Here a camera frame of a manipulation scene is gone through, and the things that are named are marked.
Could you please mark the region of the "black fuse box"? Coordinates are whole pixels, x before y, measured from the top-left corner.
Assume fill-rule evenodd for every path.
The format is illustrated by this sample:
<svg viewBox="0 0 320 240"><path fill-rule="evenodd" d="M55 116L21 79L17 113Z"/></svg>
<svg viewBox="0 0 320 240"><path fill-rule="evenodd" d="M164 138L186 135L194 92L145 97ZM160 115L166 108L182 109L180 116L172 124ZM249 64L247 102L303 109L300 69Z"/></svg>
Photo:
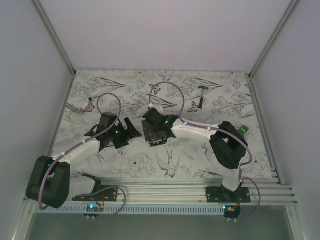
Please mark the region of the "black fuse box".
<svg viewBox="0 0 320 240"><path fill-rule="evenodd" d="M165 145L167 141L168 141L168 137L160 137L157 139L151 139L149 141L149 145L151 147L157 147L157 146Z"/></svg>

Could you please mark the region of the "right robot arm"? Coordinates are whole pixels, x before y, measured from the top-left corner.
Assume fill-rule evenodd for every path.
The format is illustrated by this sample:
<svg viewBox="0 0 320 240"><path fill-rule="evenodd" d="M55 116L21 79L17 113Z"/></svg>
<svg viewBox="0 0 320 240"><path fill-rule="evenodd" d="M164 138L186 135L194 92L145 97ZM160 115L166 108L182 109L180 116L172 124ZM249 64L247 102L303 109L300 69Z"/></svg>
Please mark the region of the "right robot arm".
<svg viewBox="0 0 320 240"><path fill-rule="evenodd" d="M166 144L169 138L186 138L210 144L215 155L212 164L217 174L223 177L221 191L226 202L234 202L240 195L242 159L253 155L248 143L239 131L227 121L220 125L205 125L188 121L178 115L163 115L156 108L150 108L142 121L145 140L150 146Z"/></svg>

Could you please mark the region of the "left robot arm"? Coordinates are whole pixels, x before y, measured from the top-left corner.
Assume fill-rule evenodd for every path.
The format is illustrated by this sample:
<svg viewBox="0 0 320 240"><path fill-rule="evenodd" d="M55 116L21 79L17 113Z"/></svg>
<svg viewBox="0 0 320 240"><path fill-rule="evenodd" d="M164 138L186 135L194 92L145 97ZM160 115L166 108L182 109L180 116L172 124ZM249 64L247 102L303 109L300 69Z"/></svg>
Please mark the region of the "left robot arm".
<svg viewBox="0 0 320 240"><path fill-rule="evenodd" d="M37 201L40 209L60 208L67 199L85 195L96 201L102 195L102 188L95 177L90 175L72 179L71 172L89 157L111 146L116 149L129 145L129 141L141 137L129 118L123 127L119 116L114 113L102 114L98 124L94 125L83 140L66 152L48 157L40 156L33 167L25 196Z"/></svg>

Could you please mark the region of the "floral patterned mat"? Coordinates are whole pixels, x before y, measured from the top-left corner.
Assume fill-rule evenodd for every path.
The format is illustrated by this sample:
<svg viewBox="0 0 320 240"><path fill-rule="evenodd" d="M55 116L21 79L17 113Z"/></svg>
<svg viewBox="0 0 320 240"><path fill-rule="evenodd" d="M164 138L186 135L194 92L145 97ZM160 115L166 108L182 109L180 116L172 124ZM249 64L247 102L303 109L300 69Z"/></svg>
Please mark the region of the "floral patterned mat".
<svg viewBox="0 0 320 240"><path fill-rule="evenodd" d="M201 89L203 106L199 108ZM182 115L202 124L230 122L245 134L252 160L243 158L242 175L270 179L270 166L246 75L242 72L168 70L79 70L67 103L80 108L93 98L92 112L77 114L64 110L52 153L58 155L77 143L96 124L101 112L129 118L142 130L148 104L162 105L166 115ZM170 138L162 146L151 147L144 137L132 139L128 146L109 146L83 161L72 175L83 173L102 178L199 179L216 178L215 155L210 144L187 138Z"/></svg>

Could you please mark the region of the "metal latch with blue knob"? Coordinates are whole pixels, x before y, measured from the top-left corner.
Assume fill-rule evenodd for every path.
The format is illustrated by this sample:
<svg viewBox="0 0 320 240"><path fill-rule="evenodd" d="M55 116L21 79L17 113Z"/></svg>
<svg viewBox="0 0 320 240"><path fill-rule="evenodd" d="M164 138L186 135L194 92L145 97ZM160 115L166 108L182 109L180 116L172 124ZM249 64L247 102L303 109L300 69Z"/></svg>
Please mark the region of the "metal latch with blue knob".
<svg viewBox="0 0 320 240"><path fill-rule="evenodd" d="M84 113L90 113L93 111L95 106L93 105L93 98L89 97L81 107L77 107L74 104L67 103L66 107L74 113L82 115Z"/></svg>

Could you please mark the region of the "small hammer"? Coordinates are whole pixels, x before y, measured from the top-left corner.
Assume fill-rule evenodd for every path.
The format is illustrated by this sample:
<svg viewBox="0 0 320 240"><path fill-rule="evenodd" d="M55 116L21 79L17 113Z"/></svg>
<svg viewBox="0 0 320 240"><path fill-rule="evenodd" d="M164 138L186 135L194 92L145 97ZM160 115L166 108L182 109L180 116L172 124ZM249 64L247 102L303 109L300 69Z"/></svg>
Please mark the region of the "small hammer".
<svg viewBox="0 0 320 240"><path fill-rule="evenodd" d="M199 108L202 109L203 108L203 101L204 101L204 93L206 90L208 90L209 88L207 86L199 86L198 89L201 90L201 95L200 95L200 101L199 101Z"/></svg>

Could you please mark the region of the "left controller board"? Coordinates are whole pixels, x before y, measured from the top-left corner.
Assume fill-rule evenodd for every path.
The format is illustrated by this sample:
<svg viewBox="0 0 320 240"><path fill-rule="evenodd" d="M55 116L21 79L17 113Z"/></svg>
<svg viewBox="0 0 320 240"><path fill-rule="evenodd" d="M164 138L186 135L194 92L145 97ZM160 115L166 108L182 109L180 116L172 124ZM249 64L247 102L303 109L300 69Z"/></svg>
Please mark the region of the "left controller board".
<svg viewBox="0 0 320 240"><path fill-rule="evenodd" d="M88 204L83 214L86 220L95 220L104 212L104 205Z"/></svg>

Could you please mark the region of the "controller board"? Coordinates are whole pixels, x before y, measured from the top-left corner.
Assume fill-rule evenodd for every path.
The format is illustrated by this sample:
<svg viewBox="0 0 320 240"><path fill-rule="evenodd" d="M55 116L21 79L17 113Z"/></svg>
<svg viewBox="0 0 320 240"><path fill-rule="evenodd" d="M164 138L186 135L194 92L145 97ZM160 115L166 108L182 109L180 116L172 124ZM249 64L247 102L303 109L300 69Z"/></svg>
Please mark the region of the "controller board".
<svg viewBox="0 0 320 240"><path fill-rule="evenodd" d="M88 204L83 214L86 220L95 220L104 212L104 205Z"/></svg>
<svg viewBox="0 0 320 240"><path fill-rule="evenodd" d="M224 210L223 217L226 218L228 221L230 220L237 221L237 219L241 215L241 207L237 205L224 205L223 210Z"/></svg>

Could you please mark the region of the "green connector part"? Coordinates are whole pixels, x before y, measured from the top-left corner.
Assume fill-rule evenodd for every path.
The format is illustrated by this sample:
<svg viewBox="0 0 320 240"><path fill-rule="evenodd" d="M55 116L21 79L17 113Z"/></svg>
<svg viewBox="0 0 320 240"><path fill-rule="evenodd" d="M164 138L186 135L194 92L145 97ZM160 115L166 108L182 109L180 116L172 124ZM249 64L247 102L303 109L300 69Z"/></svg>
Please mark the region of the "green connector part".
<svg viewBox="0 0 320 240"><path fill-rule="evenodd" d="M239 134L245 138L246 133L249 131L249 128L245 125L241 126L238 130Z"/></svg>

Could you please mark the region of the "right controller board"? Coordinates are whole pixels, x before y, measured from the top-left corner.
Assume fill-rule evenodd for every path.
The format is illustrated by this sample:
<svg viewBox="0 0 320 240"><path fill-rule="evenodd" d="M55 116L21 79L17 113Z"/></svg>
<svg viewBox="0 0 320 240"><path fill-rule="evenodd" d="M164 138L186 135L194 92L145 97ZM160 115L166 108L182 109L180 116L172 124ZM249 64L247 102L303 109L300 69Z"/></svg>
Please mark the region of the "right controller board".
<svg viewBox="0 0 320 240"><path fill-rule="evenodd" d="M241 215L241 207L237 205L224 205L223 210L224 210L223 217L226 218L228 221L230 220L237 221L237 219Z"/></svg>

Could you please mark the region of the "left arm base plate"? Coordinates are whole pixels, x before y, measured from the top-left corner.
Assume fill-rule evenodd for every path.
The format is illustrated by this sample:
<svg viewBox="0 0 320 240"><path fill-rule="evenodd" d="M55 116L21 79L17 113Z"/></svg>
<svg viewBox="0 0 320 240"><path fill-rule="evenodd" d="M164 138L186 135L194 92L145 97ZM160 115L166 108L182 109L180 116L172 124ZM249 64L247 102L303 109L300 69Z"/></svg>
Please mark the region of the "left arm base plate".
<svg viewBox="0 0 320 240"><path fill-rule="evenodd" d="M75 202L115 202L118 196L117 188L106 189L109 186L103 185L101 189L94 189L90 194L80 195L72 198Z"/></svg>

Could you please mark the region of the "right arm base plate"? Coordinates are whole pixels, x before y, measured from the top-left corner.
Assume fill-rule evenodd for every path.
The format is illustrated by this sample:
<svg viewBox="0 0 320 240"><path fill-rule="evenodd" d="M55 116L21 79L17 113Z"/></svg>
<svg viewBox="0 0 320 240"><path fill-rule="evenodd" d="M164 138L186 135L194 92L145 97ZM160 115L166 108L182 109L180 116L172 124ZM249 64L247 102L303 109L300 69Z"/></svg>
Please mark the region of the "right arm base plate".
<svg viewBox="0 0 320 240"><path fill-rule="evenodd" d="M230 191L221 186L208 186L205 188L208 203L250 203L251 196L247 187L240 186L236 191Z"/></svg>

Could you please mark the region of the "aluminium rail frame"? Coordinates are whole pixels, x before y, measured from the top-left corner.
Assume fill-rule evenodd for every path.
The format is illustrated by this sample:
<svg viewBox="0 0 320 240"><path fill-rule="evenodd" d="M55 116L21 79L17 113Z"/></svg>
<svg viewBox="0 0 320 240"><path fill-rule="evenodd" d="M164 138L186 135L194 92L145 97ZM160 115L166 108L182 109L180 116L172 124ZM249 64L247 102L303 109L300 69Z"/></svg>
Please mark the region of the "aluminium rail frame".
<svg viewBox="0 0 320 240"><path fill-rule="evenodd" d="M293 188L278 178L253 180L265 206L296 205ZM104 178L102 184L121 187L133 204L205 204L206 188L222 184L221 178Z"/></svg>

